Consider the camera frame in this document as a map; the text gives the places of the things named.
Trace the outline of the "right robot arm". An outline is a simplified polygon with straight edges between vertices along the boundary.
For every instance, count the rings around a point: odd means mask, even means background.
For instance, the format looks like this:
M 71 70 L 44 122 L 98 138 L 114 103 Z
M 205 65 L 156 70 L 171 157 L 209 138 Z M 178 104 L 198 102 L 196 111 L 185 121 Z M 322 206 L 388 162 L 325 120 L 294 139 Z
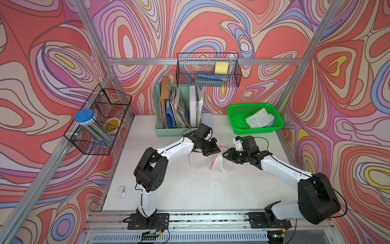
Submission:
M 265 171 L 294 190 L 295 200 L 277 200 L 265 207 L 264 216 L 270 226 L 279 221 L 305 219 L 317 225 L 341 211 L 338 192 L 323 173 L 310 173 L 277 158 L 269 149 L 260 149 L 253 136 L 237 136 L 234 147 L 222 153 L 223 158 L 235 164 L 248 163 Z

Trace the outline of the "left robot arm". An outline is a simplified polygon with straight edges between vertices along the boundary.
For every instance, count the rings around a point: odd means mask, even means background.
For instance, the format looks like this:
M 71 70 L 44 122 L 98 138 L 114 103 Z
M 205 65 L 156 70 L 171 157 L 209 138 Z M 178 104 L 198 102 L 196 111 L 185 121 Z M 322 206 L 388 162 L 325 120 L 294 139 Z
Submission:
M 162 185 L 168 164 L 190 153 L 201 153 L 204 157 L 220 153 L 213 129 L 203 123 L 196 130 L 185 134 L 171 145 L 145 150 L 135 168 L 135 189 L 141 192 L 137 214 L 145 219 L 154 217 L 156 208 L 155 191 Z

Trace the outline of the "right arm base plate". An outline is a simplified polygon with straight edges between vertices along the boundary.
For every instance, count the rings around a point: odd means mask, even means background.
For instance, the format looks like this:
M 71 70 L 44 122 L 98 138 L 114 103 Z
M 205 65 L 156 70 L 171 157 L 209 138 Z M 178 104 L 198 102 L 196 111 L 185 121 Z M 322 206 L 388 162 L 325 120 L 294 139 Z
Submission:
M 290 229 L 289 220 L 278 220 L 267 212 L 248 212 L 245 218 L 249 221 L 252 229 Z

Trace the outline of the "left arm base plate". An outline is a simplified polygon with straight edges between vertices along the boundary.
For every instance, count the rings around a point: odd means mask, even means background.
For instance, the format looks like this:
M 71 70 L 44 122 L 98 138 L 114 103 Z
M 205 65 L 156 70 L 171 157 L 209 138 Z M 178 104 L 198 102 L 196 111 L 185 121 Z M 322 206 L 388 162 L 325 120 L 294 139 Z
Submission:
M 128 230 L 165 230 L 169 226 L 168 213 L 154 213 L 151 217 L 144 217 L 141 213 L 132 213 L 122 222 L 127 223 Z

